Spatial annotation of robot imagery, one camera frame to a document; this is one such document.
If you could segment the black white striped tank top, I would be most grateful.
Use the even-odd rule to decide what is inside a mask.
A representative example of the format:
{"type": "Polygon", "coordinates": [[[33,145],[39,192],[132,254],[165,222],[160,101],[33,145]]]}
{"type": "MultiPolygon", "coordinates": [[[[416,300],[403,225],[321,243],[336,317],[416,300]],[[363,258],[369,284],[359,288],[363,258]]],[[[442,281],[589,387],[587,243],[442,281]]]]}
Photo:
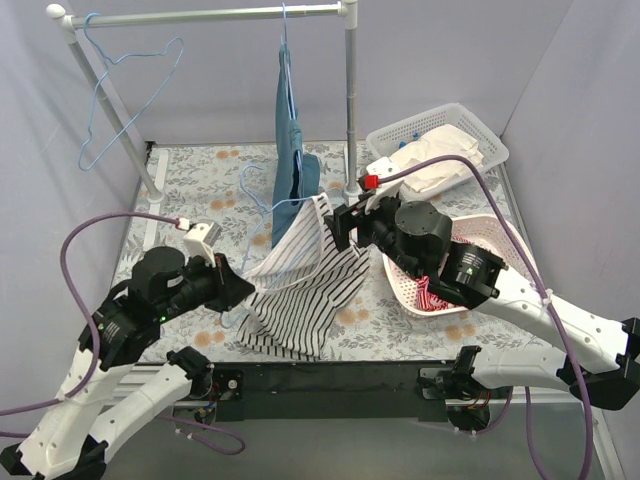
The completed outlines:
{"type": "Polygon", "coordinates": [[[358,294],[370,267],[369,251],[353,241],[338,249],[324,221],[332,213],[326,194],[306,200],[277,245],[246,274],[255,292],[243,303],[242,346],[291,360],[321,357],[336,314],[358,294]]]}

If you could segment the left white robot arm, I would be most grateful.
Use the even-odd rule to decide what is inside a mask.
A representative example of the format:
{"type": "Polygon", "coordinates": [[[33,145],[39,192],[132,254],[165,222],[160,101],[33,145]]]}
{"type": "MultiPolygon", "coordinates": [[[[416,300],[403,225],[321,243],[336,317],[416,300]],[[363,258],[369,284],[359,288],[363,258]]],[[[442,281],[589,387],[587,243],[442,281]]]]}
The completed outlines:
{"type": "Polygon", "coordinates": [[[54,405],[31,434],[2,451],[4,469],[33,479],[100,478],[118,449],[156,415],[212,390],[210,361],[185,347],[168,353],[149,382],[106,406],[159,339],[162,324],[199,307],[228,312],[254,291],[220,253],[186,258],[172,247],[149,250],[94,312],[54,405]]]}

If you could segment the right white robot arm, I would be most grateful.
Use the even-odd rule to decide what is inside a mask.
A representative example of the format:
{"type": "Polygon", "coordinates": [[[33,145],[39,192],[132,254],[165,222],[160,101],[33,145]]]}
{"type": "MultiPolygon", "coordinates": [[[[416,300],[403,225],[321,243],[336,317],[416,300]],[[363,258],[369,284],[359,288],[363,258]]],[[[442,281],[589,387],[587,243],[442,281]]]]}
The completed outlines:
{"type": "Polygon", "coordinates": [[[507,321],[548,343],[548,349],[492,353],[465,346],[452,366],[425,381],[448,397],[475,397],[502,387],[566,391],[600,409],[618,411],[639,391],[639,321],[599,317],[544,292],[495,253],[455,239],[455,222],[426,201],[364,197],[325,216],[339,250],[357,235],[409,277],[427,279],[439,299],[507,321]]]}

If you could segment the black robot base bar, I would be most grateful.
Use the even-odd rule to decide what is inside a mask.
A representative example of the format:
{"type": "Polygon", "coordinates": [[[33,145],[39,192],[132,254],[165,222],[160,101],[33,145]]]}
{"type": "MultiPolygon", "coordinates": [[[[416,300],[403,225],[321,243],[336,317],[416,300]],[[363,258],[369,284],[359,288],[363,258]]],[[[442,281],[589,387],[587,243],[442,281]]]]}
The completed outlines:
{"type": "Polygon", "coordinates": [[[414,418],[444,421],[447,402],[475,408],[505,398],[458,374],[445,361],[222,362],[169,361],[185,368],[188,394],[214,401],[221,422],[414,418]]]}

